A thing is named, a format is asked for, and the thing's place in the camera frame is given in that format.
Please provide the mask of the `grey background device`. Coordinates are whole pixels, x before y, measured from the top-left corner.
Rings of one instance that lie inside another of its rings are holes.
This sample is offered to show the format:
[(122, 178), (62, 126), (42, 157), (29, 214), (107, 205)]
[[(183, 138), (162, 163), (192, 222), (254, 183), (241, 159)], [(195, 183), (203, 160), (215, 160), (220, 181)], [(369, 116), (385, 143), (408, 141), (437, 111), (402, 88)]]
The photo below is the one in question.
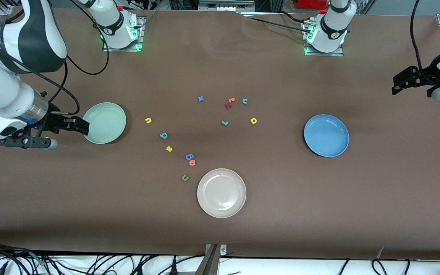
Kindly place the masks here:
[(199, 0), (199, 11), (255, 12), (254, 0)]

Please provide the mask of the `beige plate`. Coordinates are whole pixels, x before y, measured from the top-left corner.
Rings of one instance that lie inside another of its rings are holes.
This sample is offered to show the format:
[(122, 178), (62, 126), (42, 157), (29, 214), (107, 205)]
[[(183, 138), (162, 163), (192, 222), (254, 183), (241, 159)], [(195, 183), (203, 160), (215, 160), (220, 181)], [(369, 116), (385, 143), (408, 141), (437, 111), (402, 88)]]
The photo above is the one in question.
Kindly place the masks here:
[(197, 187), (197, 201), (201, 209), (214, 218), (223, 219), (236, 215), (244, 206), (246, 197), (243, 178), (227, 168), (207, 172)]

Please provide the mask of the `metal table edge bracket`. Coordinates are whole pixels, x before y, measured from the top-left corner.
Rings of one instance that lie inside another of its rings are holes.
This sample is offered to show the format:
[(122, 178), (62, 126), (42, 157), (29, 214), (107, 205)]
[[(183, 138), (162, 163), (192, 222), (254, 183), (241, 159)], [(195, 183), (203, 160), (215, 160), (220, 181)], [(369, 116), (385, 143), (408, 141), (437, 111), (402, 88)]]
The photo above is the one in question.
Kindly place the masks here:
[(218, 275), (221, 256), (226, 256), (227, 244), (207, 244), (205, 256), (194, 275)]

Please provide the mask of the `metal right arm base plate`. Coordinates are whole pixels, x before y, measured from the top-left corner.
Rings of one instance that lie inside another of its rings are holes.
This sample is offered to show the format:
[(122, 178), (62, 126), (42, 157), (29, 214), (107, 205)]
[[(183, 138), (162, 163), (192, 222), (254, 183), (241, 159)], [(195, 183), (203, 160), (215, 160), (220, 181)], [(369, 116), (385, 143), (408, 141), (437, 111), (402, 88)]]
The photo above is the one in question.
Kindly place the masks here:
[(124, 17), (122, 26), (113, 31), (103, 28), (101, 38), (105, 52), (141, 52), (147, 17), (122, 11)]

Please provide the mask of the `red background box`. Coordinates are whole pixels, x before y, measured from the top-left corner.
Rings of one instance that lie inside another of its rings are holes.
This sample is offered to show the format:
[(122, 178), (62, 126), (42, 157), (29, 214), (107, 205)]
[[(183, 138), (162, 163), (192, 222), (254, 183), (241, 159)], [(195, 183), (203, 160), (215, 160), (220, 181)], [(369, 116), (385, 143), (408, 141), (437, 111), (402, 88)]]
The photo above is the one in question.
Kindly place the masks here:
[(296, 0), (296, 6), (307, 10), (324, 10), (329, 0)]

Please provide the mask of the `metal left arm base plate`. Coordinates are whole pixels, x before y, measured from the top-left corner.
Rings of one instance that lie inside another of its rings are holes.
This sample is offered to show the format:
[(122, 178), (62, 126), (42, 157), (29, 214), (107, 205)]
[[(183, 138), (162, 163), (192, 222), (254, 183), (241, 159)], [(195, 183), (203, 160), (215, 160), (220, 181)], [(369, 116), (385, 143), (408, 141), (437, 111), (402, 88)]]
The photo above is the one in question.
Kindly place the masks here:
[(316, 56), (342, 57), (344, 56), (342, 43), (344, 35), (341, 39), (322, 39), (323, 32), (317, 29), (317, 22), (312, 18), (304, 20), (300, 23), (302, 30), (307, 32), (303, 34), (304, 54)]

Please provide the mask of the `green plate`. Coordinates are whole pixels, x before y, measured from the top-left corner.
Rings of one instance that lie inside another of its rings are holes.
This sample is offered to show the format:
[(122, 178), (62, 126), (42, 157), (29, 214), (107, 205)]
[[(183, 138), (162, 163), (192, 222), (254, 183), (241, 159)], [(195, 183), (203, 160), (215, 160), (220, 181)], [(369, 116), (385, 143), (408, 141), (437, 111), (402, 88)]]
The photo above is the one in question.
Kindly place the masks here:
[(127, 125), (125, 111), (111, 102), (94, 105), (88, 109), (83, 119), (89, 123), (89, 132), (84, 138), (94, 144), (107, 144), (115, 141)]

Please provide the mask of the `blue plate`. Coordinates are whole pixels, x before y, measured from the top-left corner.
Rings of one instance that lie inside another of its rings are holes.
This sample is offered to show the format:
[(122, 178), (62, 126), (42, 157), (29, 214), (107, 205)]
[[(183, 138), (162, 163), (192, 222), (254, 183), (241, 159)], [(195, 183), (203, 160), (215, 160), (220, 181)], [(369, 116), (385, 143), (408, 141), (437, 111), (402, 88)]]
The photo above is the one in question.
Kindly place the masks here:
[(334, 158), (344, 153), (350, 143), (346, 125), (337, 117), (319, 114), (307, 120), (303, 130), (308, 148), (324, 158)]

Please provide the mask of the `brown paper table cover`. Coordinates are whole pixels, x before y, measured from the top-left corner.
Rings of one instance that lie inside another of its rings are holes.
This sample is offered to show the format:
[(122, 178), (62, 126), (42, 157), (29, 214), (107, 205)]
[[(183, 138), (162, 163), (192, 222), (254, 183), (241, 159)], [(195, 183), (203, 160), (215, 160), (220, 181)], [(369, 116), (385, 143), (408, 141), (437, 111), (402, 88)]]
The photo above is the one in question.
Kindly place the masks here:
[[(409, 21), (356, 16), (344, 56), (324, 57), (305, 56), (293, 30), (234, 12), (157, 12), (141, 52), (111, 53), (96, 76), (69, 65), (66, 88), (82, 113), (101, 102), (124, 108), (120, 139), (99, 146), (61, 131), (54, 150), (0, 146), (0, 243), (185, 255), (225, 243), (235, 256), (375, 258), (382, 249), (385, 258), (440, 259), (440, 102), (426, 87), (391, 93), (393, 76), (415, 63)], [(349, 131), (337, 157), (304, 142), (319, 114)], [(246, 184), (230, 218), (197, 201), (199, 181), (217, 168)]]

